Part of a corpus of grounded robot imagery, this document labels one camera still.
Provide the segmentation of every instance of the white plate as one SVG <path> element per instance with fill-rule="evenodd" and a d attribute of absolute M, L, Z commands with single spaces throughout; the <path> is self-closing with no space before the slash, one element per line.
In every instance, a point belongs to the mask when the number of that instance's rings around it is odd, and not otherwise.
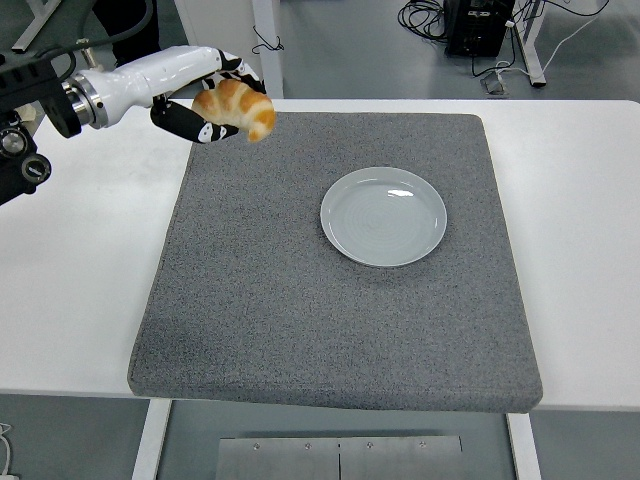
<path fill-rule="evenodd" d="M 440 243 L 447 211 L 438 192 L 417 175 L 372 167 L 334 183 L 322 200 L 320 219 L 327 238 L 347 257 L 398 267 Z"/>

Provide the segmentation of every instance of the table leg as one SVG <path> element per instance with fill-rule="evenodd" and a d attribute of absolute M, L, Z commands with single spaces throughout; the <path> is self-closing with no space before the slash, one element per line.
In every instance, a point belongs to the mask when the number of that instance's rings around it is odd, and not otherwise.
<path fill-rule="evenodd" d="M 253 17 L 256 30 L 272 46 L 278 45 L 280 0 L 253 0 Z M 271 98 L 284 98 L 282 91 L 282 64 L 280 52 L 260 48 L 262 76 Z"/>
<path fill-rule="evenodd" d="M 541 480 L 538 454 L 529 414 L 507 414 L 511 452 L 518 480 Z"/>
<path fill-rule="evenodd" d="M 48 0 L 46 3 L 42 3 L 42 0 L 26 1 L 31 7 L 34 18 L 18 41 L 11 47 L 14 52 L 18 53 L 27 51 L 33 39 L 36 38 L 36 35 L 38 35 L 44 24 L 47 23 L 47 20 L 49 20 L 49 17 L 55 9 L 58 8 L 62 0 Z"/>
<path fill-rule="evenodd" d="M 520 1 L 517 1 L 514 7 L 514 12 L 521 9 Z M 522 50 L 522 56 L 524 63 L 527 66 L 527 72 L 529 72 L 529 81 L 534 87 L 543 87 L 547 84 L 547 80 L 544 78 L 542 66 L 540 65 L 540 59 L 538 58 L 538 52 L 536 51 L 535 42 L 542 28 L 542 22 L 545 16 L 544 1 L 535 0 L 530 10 L 527 10 L 522 15 L 522 19 L 516 22 L 516 32 L 518 33 L 518 40 L 520 42 L 520 48 Z"/>
<path fill-rule="evenodd" d="M 171 400 L 154 398 L 149 401 L 132 480 L 155 480 L 170 412 Z"/>

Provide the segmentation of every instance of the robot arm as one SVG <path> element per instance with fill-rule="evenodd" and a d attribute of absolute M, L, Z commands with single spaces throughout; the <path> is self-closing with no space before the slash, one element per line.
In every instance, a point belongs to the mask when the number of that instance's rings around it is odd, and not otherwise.
<path fill-rule="evenodd" d="M 235 76 L 254 90 L 265 92 L 258 76 L 242 59 L 215 48 L 191 46 L 171 47 L 113 72 L 82 70 L 63 87 L 83 125 L 110 127 L 134 105 L 153 107 L 151 119 L 157 126 L 187 140 L 206 143 L 238 130 L 229 125 L 212 125 L 167 98 L 215 73 Z"/>
<path fill-rule="evenodd" d="M 51 173 L 51 164 L 36 153 L 37 146 L 15 108 L 40 101 L 58 132 L 70 138 L 83 125 L 96 129 L 115 125 L 129 108 L 141 106 L 151 108 L 151 120 L 160 128 L 206 143 L 238 129 L 211 124 L 168 97 L 216 73 L 236 77 L 265 93 L 264 84 L 242 59 L 210 47 L 171 47 L 113 72 L 81 70 L 62 83 L 46 59 L 0 55 L 0 205 L 22 193 L 34 193 Z"/>

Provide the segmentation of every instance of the gray floor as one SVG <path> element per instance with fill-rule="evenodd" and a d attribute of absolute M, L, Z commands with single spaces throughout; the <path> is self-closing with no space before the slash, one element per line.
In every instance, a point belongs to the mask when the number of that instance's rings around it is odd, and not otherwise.
<path fill-rule="evenodd" d="M 74 41 L 75 27 L 70 25 L 75 25 L 85 1 L 64 0 L 33 48 Z M 161 46 L 186 43 L 173 2 L 158 4 Z M 442 46 L 425 43 L 397 24 L 396 13 L 403 4 L 282 0 L 285 96 L 486 98 L 479 80 L 471 76 L 469 59 L 447 58 Z M 1 0 L 0 8 L 0 50 L 6 50 L 29 24 L 30 15 L 21 0 Z M 585 22 L 548 9 L 537 43 L 543 62 L 558 42 Z M 93 37 L 104 34 L 95 18 L 90 18 L 87 32 Z M 612 0 L 601 18 L 563 45 L 546 72 L 546 87 L 534 89 L 524 75 L 506 73 L 510 98 L 640 101 L 639 45 L 640 3 Z M 510 58 L 511 47 L 505 43 L 499 59 Z M 99 59 L 107 67 L 114 62 L 108 49 L 99 52 Z M 63 69 L 64 62 L 58 68 Z M 485 59 L 477 67 L 491 65 Z M 524 67 L 519 54 L 515 66 Z M 11 471 L 24 480 L 127 478 L 146 406 L 142 400 L 0 396 L 0 422 L 14 425 L 8 434 L 15 458 Z M 640 478 L 639 414 L 535 412 L 532 424 L 545 480 Z M 470 478 L 514 478 L 504 419 L 499 416 L 315 411 L 224 402 L 175 405 L 159 478 L 212 478 L 221 437 L 274 436 L 291 430 L 298 436 L 338 431 L 460 434 L 474 458 L 481 459 L 476 469 L 470 467 Z"/>

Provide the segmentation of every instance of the croissant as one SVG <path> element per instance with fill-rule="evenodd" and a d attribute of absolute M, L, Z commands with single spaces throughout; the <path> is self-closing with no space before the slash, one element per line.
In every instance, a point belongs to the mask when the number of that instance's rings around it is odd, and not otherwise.
<path fill-rule="evenodd" d="M 276 123 L 271 99 L 233 79 L 222 80 L 213 90 L 199 92 L 191 110 L 211 123 L 233 125 L 248 132 L 250 142 L 269 135 Z"/>

